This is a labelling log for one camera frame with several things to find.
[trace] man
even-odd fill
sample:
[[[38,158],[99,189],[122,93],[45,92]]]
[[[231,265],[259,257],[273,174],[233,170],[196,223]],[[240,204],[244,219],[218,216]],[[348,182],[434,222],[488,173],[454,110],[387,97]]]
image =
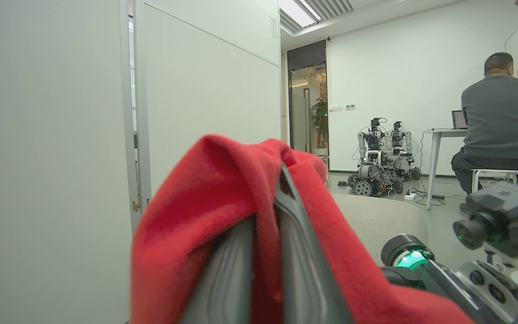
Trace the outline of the man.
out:
[[[513,57],[493,54],[485,62],[485,78],[461,97],[467,136],[451,164],[468,194],[473,169],[518,170],[518,78],[513,74]],[[469,212],[466,203],[460,209]]]

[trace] gray sweater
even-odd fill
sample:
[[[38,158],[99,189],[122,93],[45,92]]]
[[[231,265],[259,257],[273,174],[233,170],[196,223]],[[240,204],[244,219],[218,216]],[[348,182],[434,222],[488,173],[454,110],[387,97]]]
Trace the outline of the gray sweater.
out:
[[[518,78],[488,76],[468,87],[461,101],[467,121],[464,153],[518,158]]]

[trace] laptop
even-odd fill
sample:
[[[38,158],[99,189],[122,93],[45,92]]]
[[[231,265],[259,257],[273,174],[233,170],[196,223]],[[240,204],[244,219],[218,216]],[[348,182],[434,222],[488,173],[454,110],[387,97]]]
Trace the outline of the laptop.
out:
[[[467,129],[467,122],[462,110],[452,111],[453,113],[453,129]]]

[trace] white plant pot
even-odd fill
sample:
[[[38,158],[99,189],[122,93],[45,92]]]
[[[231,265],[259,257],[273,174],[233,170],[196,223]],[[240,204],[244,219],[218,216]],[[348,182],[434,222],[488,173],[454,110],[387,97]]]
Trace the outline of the white plant pot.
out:
[[[318,156],[327,156],[327,155],[329,155],[329,149],[328,148],[313,149],[313,154],[318,155]]]

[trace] white power strip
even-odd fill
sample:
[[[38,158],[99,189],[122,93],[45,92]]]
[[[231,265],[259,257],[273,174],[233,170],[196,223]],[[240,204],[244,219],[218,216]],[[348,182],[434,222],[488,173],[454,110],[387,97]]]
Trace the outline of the white power strip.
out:
[[[414,200],[417,197],[416,193],[410,193],[409,195],[405,195],[405,200]]]

